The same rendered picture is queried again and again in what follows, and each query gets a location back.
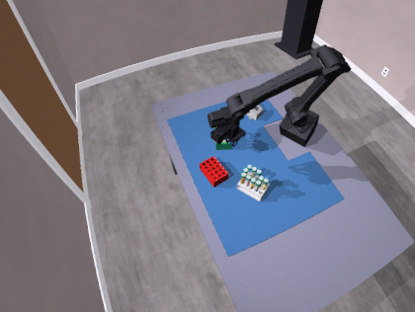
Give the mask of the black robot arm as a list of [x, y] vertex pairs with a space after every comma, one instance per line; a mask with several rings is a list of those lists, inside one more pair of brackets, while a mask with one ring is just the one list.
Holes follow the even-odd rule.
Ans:
[[210, 133], [212, 141], [221, 144], [227, 135], [233, 138], [238, 134], [238, 125], [229, 126], [226, 123], [238, 124], [244, 115], [250, 113], [250, 110], [262, 102], [317, 76], [300, 97], [295, 97], [285, 104], [289, 122], [300, 133], [306, 131], [312, 125], [312, 120], [307, 118], [310, 106], [338, 76], [352, 69], [341, 52], [326, 44], [312, 50], [310, 55], [311, 58], [299, 66], [257, 87], [230, 96], [226, 99], [227, 107], [209, 113], [208, 124], [210, 128], [216, 127]]

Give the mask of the blue flat mat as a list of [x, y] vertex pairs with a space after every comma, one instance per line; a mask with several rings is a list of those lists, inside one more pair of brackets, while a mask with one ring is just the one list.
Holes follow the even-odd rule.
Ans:
[[[283, 119], [264, 101], [257, 119], [244, 115], [246, 130], [232, 149], [216, 150], [208, 114], [223, 102], [167, 119], [207, 213], [228, 257], [276, 236], [344, 198], [310, 152], [288, 160], [263, 125]], [[214, 156], [228, 180], [213, 187], [200, 163]], [[261, 170], [269, 188], [261, 201], [237, 189], [247, 165]]]

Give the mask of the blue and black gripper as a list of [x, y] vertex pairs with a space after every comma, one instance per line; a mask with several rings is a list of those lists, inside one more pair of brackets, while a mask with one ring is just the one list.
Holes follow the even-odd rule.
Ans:
[[[239, 125], [239, 123], [236, 124], [236, 125], [230, 125], [228, 123], [226, 123], [226, 124], [229, 125], [229, 126], [237, 126], [237, 125]], [[241, 136], [244, 136], [245, 134], [246, 134], [246, 131], [239, 127], [237, 135], [235, 135], [233, 138], [231, 138], [230, 136], [227, 135], [224, 139], [227, 143], [230, 142], [231, 146], [234, 147], [235, 144], [237, 143], [237, 141], [241, 138]]]

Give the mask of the green tube rack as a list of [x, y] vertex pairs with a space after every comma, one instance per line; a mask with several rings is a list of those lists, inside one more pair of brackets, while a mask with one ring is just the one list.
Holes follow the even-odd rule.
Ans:
[[227, 143], [225, 141], [225, 143], [221, 143], [221, 144], [215, 144], [215, 148], [216, 150], [223, 150], [223, 149], [232, 149], [231, 143]]

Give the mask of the red tube rack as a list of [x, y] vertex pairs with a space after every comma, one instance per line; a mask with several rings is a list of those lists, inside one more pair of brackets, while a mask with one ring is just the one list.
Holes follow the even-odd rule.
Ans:
[[216, 187], [228, 180], [228, 173], [214, 156], [200, 163], [200, 170], [207, 177], [213, 187]]

